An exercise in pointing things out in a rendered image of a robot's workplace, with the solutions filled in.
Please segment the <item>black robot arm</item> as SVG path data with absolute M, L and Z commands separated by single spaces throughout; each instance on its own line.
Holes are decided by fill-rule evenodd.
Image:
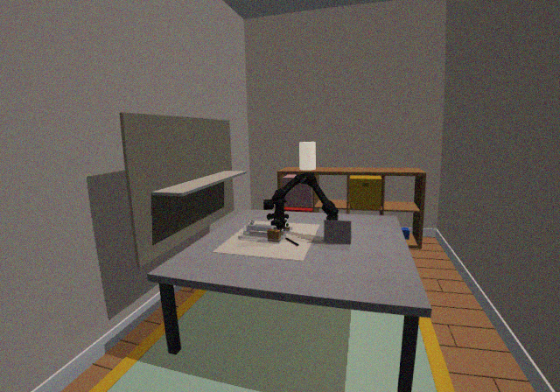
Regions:
M 284 202 L 287 202 L 287 200 L 284 198 L 285 195 L 297 183 L 301 183 L 305 185 L 307 184 L 314 190 L 314 192 L 317 194 L 318 198 L 323 204 L 322 209 L 324 210 L 325 214 L 328 215 L 326 218 L 327 221 L 338 220 L 339 209 L 325 196 L 325 194 L 323 193 L 323 191 L 321 190 L 321 188 L 317 183 L 315 175 L 311 172 L 296 175 L 295 178 L 293 178 L 287 185 L 277 189 L 275 191 L 275 194 L 272 196 L 272 199 L 264 199 L 263 210 L 273 209 L 274 204 L 276 210 L 283 210 Z

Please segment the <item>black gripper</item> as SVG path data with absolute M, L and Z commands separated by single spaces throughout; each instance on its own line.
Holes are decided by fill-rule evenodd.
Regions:
M 284 209 L 283 210 L 276 210 L 274 212 L 276 213 L 276 220 L 273 220 L 271 222 L 271 226 L 276 226 L 277 230 L 284 229 L 284 225 L 287 221 L 286 219 L 289 219 L 289 215 L 284 213 L 285 212 Z

